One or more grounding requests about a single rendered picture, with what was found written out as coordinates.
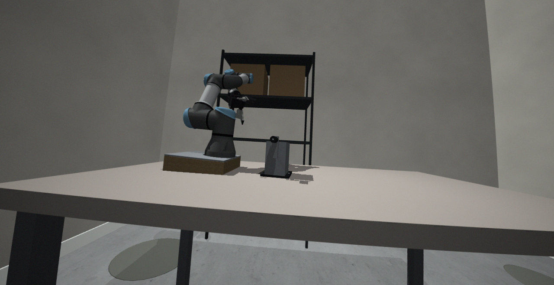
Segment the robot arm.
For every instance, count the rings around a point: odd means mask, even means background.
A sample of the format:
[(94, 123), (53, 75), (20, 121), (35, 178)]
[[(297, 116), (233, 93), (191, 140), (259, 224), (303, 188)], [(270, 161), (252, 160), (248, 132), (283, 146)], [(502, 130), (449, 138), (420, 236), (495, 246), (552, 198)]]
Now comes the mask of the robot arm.
[(183, 121), (187, 127), (213, 130), (204, 155), (219, 158), (235, 157), (233, 135), (236, 113), (234, 110), (218, 106), (214, 110), (212, 106), (222, 89), (228, 89), (229, 92), (238, 91), (238, 87), (252, 84), (253, 81), (253, 74), (236, 73), (233, 69), (225, 70), (224, 74), (204, 76), (203, 82), (206, 88), (200, 100), (193, 108), (188, 108), (183, 113)]

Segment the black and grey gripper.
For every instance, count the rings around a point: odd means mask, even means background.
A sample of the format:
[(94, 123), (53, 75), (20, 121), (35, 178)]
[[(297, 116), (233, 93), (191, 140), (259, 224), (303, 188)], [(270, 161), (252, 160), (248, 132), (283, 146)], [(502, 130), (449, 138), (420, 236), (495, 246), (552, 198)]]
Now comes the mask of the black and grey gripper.
[(227, 99), (229, 101), (229, 108), (230, 109), (233, 109), (233, 108), (237, 109), (238, 108), (235, 117), (238, 118), (238, 119), (241, 119), (241, 123), (243, 125), (243, 123), (244, 123), (244, 117), (243, 117), (244, 103), (245, 103), (245, 101), (249, 101), (249, 99), (247, 98), (246, 95), (240, 96), (239, 94), (241, 94), (239, 91), (228, 92)]

